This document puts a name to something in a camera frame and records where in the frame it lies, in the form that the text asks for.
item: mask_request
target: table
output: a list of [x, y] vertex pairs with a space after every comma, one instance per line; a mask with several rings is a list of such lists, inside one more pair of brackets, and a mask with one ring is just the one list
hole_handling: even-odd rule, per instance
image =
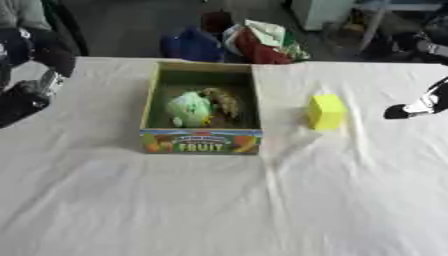
[[[1, 255], [447, 254], [448, 112], [382, 119], [446, 67], [254, 66], [260, 155], [173, 156], [139, 144], [155, 61], [81, 58], [50, 108], [0, 131]], [[337, 131], [305, 126], [322, 92], [350, 109]]]

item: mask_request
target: black object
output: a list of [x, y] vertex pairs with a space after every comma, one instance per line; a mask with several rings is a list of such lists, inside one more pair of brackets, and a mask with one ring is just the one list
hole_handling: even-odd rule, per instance
[[437, 114], [448, 109], [448, 77], [432, 85], [410, 105], [394, 105], [384, 112], [386, 119], [405, 119], [423, 114]]
[[52, 29], [61, 32], [60, 21], [75, 41], [81, 56], [89, 56], [89, 48], [75, 17], [61, 0], [42, 0], [45, 17]]
[[0, 129], [29, 117], [50, 105], [50, 98], [22, 81], [0, 95]]
[[[12, 69], [30, 60], [46, 65], [49, 70], [40, 80], [22, 81], [4, 91]], [[52, 31], [0, 29], [0, 128], [48, 107], [64, 79], [72, 75], [75, 63], [69, 48]]]

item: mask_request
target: yellow cube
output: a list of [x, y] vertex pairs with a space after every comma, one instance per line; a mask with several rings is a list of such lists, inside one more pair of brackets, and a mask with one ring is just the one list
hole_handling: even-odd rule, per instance
[[344, 103], [334, 94], [313, 96], [308, 106], [310, 128], [314, 130], [337, 129], [347, 112]]

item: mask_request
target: green plush toy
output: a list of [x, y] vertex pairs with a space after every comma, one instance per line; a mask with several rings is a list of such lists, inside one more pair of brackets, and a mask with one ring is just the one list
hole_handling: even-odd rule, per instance
[[206, 127], [212, 118], [210, 101], [196, 92], [187, 92], [170, 101], [166, 111], [172, 116], [174, 126], [187, 128]]

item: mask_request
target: cardboard box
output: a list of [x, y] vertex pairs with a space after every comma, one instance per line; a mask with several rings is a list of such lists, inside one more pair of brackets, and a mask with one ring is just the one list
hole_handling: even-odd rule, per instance
[[[222, 88], [238, 97], [242, 117], [222, 127], [174, 128], [166, 104], [187, 91]], [[155, 68], [140, 136], [149, 153], [257, 154], [262, 140], [250, 65], [160, 62]]]

